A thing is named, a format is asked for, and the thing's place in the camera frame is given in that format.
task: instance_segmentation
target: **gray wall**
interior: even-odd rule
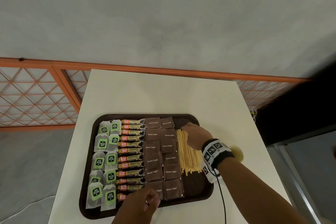
[[[336,223],[336,131],[286,147],[322,217]]]
[[[336,0],[0,0],[0,57],[306,76]]]
[[[0,222],[56,194],[73,131],[0,133]],[[53,202],[30,205],[5,224],[47,224]]]

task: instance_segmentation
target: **coffee stirrer bundle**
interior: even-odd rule
[[[185,171],[185,175],[188,172],[202,172],[202,152],[192,149],[187,145],[188,133],[177,130],[177,144],[178,144],[178,156],[180,159],[181,172]]]

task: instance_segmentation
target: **wrist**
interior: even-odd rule
[[[202,146],[202,157],[208,166],[217,169],[218,164],[226,158],[234,158],[231,150],[218,139],[210,139]]]

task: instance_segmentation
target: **brown tray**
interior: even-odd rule
[[[153,118],[153,117],[167,118],[170,116],[173,118],[175,129],[180,129],[182,126],[186,125],[188,122],[192,122],[194,124],[199,125],[198,120],[190,114],[106,114],[106,115],[100,116],[94,122],[92,126],[89,150],[87,153],[81,194],[79,196],[79,210],[81,211],[81,213],[83,214],[85,218],[88,218],[90,220],[96,220],[96,219],[102,219],[102,218],[115,216],[118,209],[122,205],[122,202],[117,201],[116,209],[103,211],[103,212],[100,211],[100,207],[97,207],[94,209],[85,209],[87,187],[89,185],[89,175],[90,175],[90,170],[91,170],[91,161],[92,161],[92,156],[94,154],[93,148],[95,145],[95,137],[98,132],[99,124],[104,120],[123,120],[123,119],[139,120],[142,118]],[[205,200],[205,199],[208,199],[212,194],[213,184],[208,182],[208,179],[206,178],[203,172],[202,173],[198,173],[198,172],[188,173],[188,176],[186,176],[186,174],[183,173],[182,181],[183,181],[183,187],[184,187],[184,198],[177,198],[177,199],[170,200],[170,201],[161,201],[161,204],[159,207],[165,207],[169,205],[179,205],[179,204],[184,204],[184,203],[189,203],[189,202]]]

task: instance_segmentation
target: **white table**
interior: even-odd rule
[[[86,219],[78,206],[92,124],[107,113],[192,114],[215,138],[227,145],[240,146],[245,155],[243,164],[289,201],[236,82],[92,70],[49,224],[112,222],[113,217]],[[246,223],[223,181],[221,187],[227,222]],[[152,219],[157,224],[223,222],[224,209],[217,183],[209,199],[159,208]]]

